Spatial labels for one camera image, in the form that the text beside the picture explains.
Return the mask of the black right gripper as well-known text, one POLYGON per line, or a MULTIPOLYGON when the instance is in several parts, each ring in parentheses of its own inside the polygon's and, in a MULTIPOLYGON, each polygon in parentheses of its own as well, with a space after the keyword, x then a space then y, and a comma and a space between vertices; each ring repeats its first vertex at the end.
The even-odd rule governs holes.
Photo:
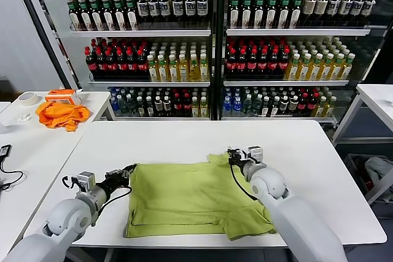
POLYGON ((243 167, 247 163, 247 153, 239 148, 228 148, 228 163, 237 167, 243 167))

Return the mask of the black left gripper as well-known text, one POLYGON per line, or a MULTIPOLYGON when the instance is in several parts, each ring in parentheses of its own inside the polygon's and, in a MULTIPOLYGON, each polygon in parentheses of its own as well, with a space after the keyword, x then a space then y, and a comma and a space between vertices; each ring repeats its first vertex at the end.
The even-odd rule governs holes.
POLYGON ((130 176, 136 168, 136 164, 131 164, 123 169, 114 169, 105 173, 105 180, 98 183, 98 187, 104 190, 106 196, 110 196, 115 190, 123 187, 123 183, 130 182, 130 176))

